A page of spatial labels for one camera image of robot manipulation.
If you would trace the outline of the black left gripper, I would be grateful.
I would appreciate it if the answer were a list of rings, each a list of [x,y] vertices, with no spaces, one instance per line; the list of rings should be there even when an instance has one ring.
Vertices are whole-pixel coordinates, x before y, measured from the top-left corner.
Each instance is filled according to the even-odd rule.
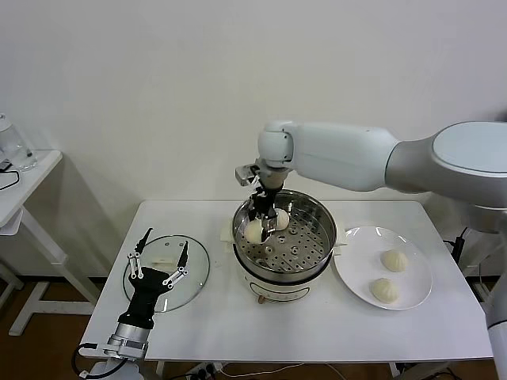
[[[175,284],[188,274],[185,269],[189,258],[187,241],[183,245],[177,262],[177,270],[172,275],[153,268],[142,267],[141,255],[152,230],[149,228],[137,242],[134,250],[127,255],[130,265],[129,282],[134,287],[134,294],[128,309],[117,320],[121,324],[141,329],[154,328],[153,316],[158,297],[168,292],[169,288],[174,288]]]

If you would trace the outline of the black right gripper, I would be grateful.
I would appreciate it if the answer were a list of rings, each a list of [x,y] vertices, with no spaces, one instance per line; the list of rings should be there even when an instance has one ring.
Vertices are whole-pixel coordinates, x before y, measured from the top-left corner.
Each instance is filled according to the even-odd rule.
[[[250,196],[248,204],[248,218],[261,220],[261,241],[266,242],[272,233],[276,231],[277,215],[275,212],[275,198],[278,189],[264,188],[258,186]]]

